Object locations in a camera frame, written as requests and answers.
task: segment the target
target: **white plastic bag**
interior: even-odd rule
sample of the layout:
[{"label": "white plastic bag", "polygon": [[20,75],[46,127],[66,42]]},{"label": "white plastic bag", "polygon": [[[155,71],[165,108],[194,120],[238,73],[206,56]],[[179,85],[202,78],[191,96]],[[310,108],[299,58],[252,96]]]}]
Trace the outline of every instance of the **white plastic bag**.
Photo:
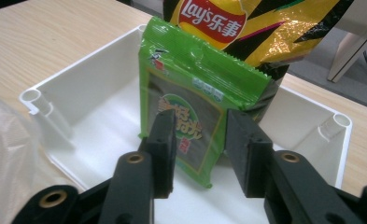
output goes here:
[{"label": "white plastic bag", "polygon": [[10,223],[32,196],[36,139],[34,127],[0,100],[0,223]]}]

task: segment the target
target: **snack package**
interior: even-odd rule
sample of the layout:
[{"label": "snack package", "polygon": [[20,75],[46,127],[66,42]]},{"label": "snack package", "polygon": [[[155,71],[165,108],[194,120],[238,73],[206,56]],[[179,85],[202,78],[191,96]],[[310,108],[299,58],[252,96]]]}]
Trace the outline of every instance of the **snack package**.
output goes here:
[{"label": "snack package", "polygon": [[217,49],[283,77],[342,18],[353,0],[164,0],[166,21]]},{"label": "snack package", "polygon": [[176,164],[206,188],[224,148],[228,108],[258,118],[274,81],[161,19],[153,18],[139,51],[141,136],[157,113],[176,111]]}]

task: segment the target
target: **plastic packaging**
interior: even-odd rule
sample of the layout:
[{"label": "plastic packaging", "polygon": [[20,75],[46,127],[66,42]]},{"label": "plastic packaging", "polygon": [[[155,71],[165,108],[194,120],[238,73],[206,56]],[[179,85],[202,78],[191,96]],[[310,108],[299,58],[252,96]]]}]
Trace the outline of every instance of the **plastic packaging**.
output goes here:
[{"label": "plastic packaging", "polygon": [[260,119],[271,78],[157,18],[143,33],[139,64],[142,135],[158,112],[175,109],[176,163],[209,188],[224,148],[227,108]]},{"label": "plastic packaging", "polygon": [[9,223],[31,196],[36,150],[34,127],[0,101],[0,223]]},{"label": "plastic packaging", "polygon": [[163,16],[278,79],[285,74],[286,64],[301,59],[321,41],[352,2],[165,0]]}]

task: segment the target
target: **brass screw insert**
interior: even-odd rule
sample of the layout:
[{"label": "brass screw insert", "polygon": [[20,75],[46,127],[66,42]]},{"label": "brass screw insert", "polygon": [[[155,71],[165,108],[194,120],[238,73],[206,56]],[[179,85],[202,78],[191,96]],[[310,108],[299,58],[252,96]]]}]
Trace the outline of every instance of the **brass screw insert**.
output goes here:
[{"label": "brass screw insert", "polygon": [[144,159],[145,158],[142,155],[134,154],[134,155],[128,157],[127,161],[129,163],[139,163],[139,162],[143,161]]},{"label": "brass screw insert", "polygon": [[64,200],[67,198],[66,191],[62,189],[54,190],[46,195],[44,195],[38,205],[42,208],[51,208],[56,206],[60,203],[63,203]]},{"label": "brass screw insert", "polygon": [[300,158],[294,154],[285,152],[281,155],[282,159],[288,162],[299,162]]}]

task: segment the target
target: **lay's chip bag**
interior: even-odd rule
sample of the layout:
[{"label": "lay's chip bag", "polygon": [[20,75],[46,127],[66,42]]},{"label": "lay's chip bag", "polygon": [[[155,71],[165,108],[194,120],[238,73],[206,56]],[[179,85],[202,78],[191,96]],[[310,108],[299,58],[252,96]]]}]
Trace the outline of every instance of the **lay's chip bag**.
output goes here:
[{"label": "lay's chip bag", "polygon": [[166,21],[277,80],[342,18],[353,0],[164,0]]}]

